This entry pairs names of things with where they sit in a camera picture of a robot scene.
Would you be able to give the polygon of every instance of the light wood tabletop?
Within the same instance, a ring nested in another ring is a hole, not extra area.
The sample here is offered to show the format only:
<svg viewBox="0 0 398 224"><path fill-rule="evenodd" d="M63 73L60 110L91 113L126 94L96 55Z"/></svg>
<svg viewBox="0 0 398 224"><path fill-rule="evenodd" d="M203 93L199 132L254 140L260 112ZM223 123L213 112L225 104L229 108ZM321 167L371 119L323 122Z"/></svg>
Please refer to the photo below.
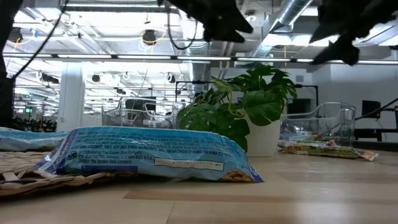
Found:
<svg viewBox="0 0 398 224"><path fill-rule="evenodd" d="M0 202L1 224L398 223L398 154L250 158L260 184L155 179Z"/></svg>

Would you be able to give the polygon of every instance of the plastic packaging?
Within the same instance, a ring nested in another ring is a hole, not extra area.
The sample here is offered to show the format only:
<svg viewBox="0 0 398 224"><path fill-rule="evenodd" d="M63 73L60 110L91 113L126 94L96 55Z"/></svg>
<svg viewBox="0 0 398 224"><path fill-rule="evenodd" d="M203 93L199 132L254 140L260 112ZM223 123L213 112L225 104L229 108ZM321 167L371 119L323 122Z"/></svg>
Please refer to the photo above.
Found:
<svg viewBox="0 0 398 224"><path fill-rule="evenodd" d="M355 107L329 102L314 111L281 117L279 152L372 161L378 153L353 148Z"/></svg>
<svg viewBox="0 0 398 224"><path fill-rule="evenodd" d="M177 114L184 103L120 97L118 107L102 111L102 126L178 129Z"/></svg>
<svg viewBox="0 0 398 224"><path fill-rule="evenodd" d="M314 136L292 136L280 135L278 146L279 152L288 152L292 154L311 155L311 156L329 156L347 159L364 158L373 161L379 154L371 151L354 149L347 146L339 146L330 141L314 141Z"/></svg>
<svg viewBox="0 0 398 224"><path fill-rule="evenodd" d="M137 172L262 182L234 141L215 133L171 129L78 128L35 168L52 174Z"/></svg>
<svg viewBox="0 0 398 224"><path fill-rule="evenodd" d="M33 133L26 131L0 131L2 151L51 151L68 133Z"/></svg>

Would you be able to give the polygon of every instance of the wicker mat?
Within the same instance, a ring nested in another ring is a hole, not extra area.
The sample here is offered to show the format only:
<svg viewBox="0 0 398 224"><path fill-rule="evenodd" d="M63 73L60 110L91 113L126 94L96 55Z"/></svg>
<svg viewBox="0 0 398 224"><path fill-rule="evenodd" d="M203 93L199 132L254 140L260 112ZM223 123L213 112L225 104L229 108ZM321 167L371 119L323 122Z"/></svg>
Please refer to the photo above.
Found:
<svg viewBox="0 0 398 224"><path fill-rule="evenodd" d="M64 185L79 186L107 181L116 176L134 177L131 172L100 172L83 175L54 175L33 166L49 152L0 152L0 196L48 190Z"/></svg>

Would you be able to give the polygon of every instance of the colorful package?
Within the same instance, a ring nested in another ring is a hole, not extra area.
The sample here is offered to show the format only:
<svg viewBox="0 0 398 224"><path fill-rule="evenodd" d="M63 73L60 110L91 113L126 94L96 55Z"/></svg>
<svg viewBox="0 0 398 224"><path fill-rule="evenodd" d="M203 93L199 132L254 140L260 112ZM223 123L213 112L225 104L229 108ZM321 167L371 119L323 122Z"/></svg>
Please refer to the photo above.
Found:
<svg viewBox="0 0 398 224"><path fill-rule="evenodd" d="M35 168L52 174L137 172L263 182L234 141L215 133L172 129L78 128Z"/></svg>
<svg viewBox="0 0 398 224"><path fill-rule="evenodd" d="M0 151L51 151L68 133L0 131Z"/></svg>
<svg viewBox="0 0 398 224"><path fill-rule="evenodd" d="M278 142L279 152L291 154L310 155L310 156L329 156L347 159L364 158L373 161L379 154L371 151L354 149L352 147L339 146L330 141L303 140L313 139L309 136L287 136L281 134Z"/></svg>

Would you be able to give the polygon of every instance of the transparent storage container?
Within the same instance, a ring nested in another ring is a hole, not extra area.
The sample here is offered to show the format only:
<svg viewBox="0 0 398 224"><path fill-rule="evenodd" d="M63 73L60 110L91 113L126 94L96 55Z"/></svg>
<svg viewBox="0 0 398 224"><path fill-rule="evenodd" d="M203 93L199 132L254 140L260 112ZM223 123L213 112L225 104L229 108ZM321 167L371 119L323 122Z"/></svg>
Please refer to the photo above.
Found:
<svg viewBox="0 0 398 224"><path fill-rule="evenodd" d="M346 103L324 103L310 113L284 114L280 122L280 142L333 140L337 146L353 147L355 107Z"/></svg>
<svg viewBox="0 0 398 224"><path fill-rule="evenodd" d="M102 125L177 129L177 114L184 107L172 101L121 97L116 109L102 110Z"/></svg>

